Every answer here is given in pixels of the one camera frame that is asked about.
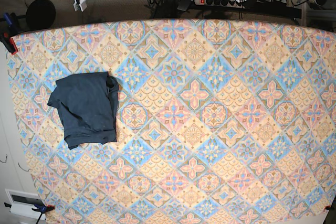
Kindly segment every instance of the patterned tablecloth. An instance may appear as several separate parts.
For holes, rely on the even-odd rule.
[[[336,195],[335,34],[225,20],[155,20],[14,38],[8,75],[48,223],[269,223]],[[70,151],[55,80],[118,78],[118,142]]]

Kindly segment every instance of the table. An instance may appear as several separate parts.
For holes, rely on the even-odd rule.
[[[91,24],[16,36],[19,133],[48,223],[272,223],[336,195],[336,43],[227,20]],[[118,142],[69,150],[55,81],[109,71]]]

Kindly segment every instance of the dark gray t-shirt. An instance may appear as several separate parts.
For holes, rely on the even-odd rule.
[[[73,74],[56,81],[48,105],[57,108],[69,149],[116,142],[117,80],[108,72]]]

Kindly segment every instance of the white wall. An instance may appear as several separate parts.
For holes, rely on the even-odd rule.
[[[9,213],[3,202],[9,203],[5,188],[29,193],[36,193],[33,180],[29,173],[21,170],[27,169],[22,149],[10,93],[5,47],[0,45],[0,223],[18,223],[20,220]]]

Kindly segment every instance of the power strip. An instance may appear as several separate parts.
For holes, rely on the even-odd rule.
[[[207,5],[207,6],[227,6],[227,0],[194,0],[195,5]],[[236,1],[230,0],[229,3],[234,5]]]

